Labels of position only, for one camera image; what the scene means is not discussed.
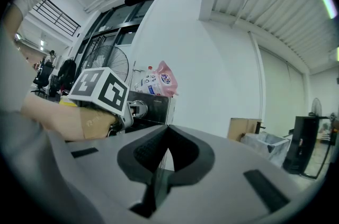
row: person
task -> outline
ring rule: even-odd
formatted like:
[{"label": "person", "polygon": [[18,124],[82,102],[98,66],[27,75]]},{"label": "person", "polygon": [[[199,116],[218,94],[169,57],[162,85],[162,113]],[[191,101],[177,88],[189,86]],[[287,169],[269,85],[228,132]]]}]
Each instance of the person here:
[{"label": "person", "polygon": [[44,62],[45,62],[45,63],[46,63],[46,62],[52,62],[52,63],[53,63],[54,57],[55,57],[55,52],[54,52],[54,50],[51,50],[51,51],[49,52],[49,55],[46,56]]},{"label": "person", "polygon": [[[27,15],[27,13],[41,0],[13,0],[10,6],[7,8],[4,17],[3,17],[3,27],[9,36],[10,39],[14,39],[15,33],[17,32],[21,22]],[[18,65],[20,64],[16,53],[13,53],[10,46],[6,47],[8,51],[8,56],[3,57],[3,61],[9,59],[16,60]],[[53,55],[53,51],[50,52],[50,55],[46,57],[48,61],[49,57]],[[22,71],[17,70],[18,75],[24,76],[25,78],[17,78],[21,83],[24,83],[24,79],[29,81],[29,76],[32,76],[32,73],[29,73],[27,70],[22,69]],[[25,86],[20,85],[19,83],[15,88],[19,89],[22,87],[21,93],[25,89]],[[11,87],[6,87],[5,92],[14,93]],[[24,93],[24,96],[18,96],[18,93],[13,97],[2,96],[0,101],[0,110],[16,110],[15,108],[20,108],[21,113],[29,118],[40,122],[46,129],[58,131],[66,140],[81,140],[87,138],[104,138],[106,137],[109,127],[111,124],[116,123],[117,118],[107,112],[100,110],[91,110],[84,107],[68,107],[58,105],[56,103],[49,102],[47,100],[41,99],[31,93]],[[94,118],[90,126],[87,126],[86,121]]]}]

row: office chair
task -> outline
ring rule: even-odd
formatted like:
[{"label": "office chair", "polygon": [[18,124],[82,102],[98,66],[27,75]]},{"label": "office chair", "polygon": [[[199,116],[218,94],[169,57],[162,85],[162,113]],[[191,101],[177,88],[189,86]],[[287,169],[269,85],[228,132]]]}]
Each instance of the office chair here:
[{"label": "office chair", "polygon": [[51,62],[45,63],[45,65],[42,68],[41,73],[38,76],[38,78],[34,79],[34,81],[33,81],[33,83],[38,85],[38,89],[35,90],[35,91],[31,91],[31,92],[38,92],[38,96],[39,96],[40,93],[47,96],[47,94],[44,90],[44,87],[48,86],[48,84],[49,84],[48,78],[51,75],[53,69],[54,69],[54,67],[53,67],[53,64]]}]

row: cardboard box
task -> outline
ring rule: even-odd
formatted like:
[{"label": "cardboard box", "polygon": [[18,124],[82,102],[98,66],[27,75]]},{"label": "cardboard box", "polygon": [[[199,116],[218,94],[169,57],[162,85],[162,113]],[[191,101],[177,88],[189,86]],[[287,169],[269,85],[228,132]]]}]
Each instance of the cardboard box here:
[{"label": "cardboard box", "polygon": [[257,122],[261,122],[261,119],[231,118],[227,138],[240,142],[245,133],[255,133]]}]

